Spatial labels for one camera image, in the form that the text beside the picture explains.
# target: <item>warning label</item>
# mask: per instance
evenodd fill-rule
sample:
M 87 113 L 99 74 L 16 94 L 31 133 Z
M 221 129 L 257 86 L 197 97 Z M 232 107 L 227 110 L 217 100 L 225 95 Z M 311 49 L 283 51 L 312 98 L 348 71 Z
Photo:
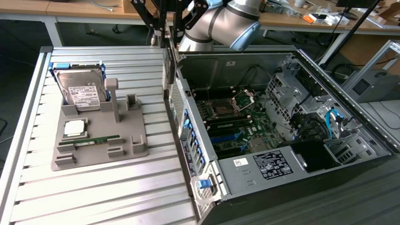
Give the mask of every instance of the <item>warning label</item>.
M 96 86 L 68 87 L 68 90 L 76 107 L 100 105 Z
M 280 151 L 268 152 L 253 156 L 263 177 L 269 180 L 293 173 Z

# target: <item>open computer tower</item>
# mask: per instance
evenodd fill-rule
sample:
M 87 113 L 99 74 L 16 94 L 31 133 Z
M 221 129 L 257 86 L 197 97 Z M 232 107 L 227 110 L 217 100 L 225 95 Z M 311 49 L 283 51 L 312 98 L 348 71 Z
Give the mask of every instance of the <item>open computer tower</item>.
M 295 47 L 216 47 L 173 57 L 165 102 L 200 224 L 332 188 L 397 153 Z

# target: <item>hard drive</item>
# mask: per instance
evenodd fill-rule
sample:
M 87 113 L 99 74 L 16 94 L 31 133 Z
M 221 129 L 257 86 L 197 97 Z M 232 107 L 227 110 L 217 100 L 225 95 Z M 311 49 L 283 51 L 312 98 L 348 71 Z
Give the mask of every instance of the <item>hard drive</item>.
M 64 103 L 75 105 L 79 111 L 97 110 L 100 102 L 109 100 L 101 67 L 96 67 L 85 69 L 84 66 L 72 66 L 69 69 L 53 70 Z

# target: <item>metal slatted surface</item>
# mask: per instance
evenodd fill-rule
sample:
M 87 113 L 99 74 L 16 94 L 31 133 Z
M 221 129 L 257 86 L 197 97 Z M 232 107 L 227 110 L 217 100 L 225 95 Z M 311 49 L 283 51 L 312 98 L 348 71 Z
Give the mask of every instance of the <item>metal slatted surface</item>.
M 161 49 L 56 48 L 52 62 L 96 63 L 119 78 L 117 96 L 143 102 L 149 155 L 53 172 L 61 95 L 47 74 L 11 221 L 44 224 L 196 224 L 161 95 Z

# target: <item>motherboard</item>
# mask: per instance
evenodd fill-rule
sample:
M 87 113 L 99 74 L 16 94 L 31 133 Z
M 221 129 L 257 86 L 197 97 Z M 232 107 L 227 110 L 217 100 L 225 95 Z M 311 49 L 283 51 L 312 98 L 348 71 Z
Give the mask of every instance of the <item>motherboard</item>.
M 251 90 L 231 98 L 196 101 L 196 105 L 219 159 L 273 149 L 285 141 Z

